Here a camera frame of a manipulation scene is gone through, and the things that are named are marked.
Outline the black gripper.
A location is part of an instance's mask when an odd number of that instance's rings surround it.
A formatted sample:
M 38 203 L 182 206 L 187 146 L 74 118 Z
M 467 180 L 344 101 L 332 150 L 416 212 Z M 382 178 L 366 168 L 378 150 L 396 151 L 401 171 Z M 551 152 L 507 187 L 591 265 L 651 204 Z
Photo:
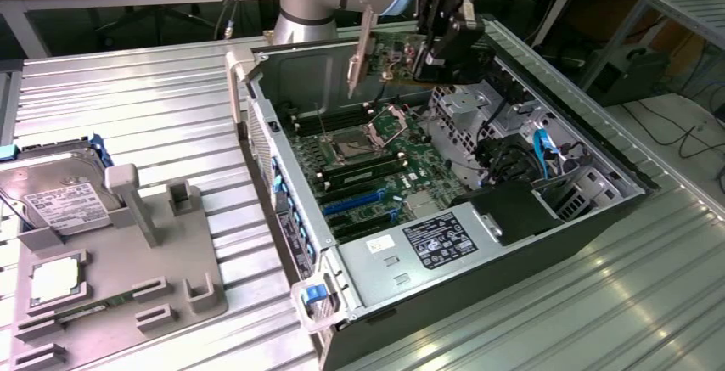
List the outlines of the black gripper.
M 476 49 L 485 24 L 476 0 L 416 0 L 417 33 L 425 36 L 413 79 L 426 84 L 473 84 L 483 79 L 492 54 Z

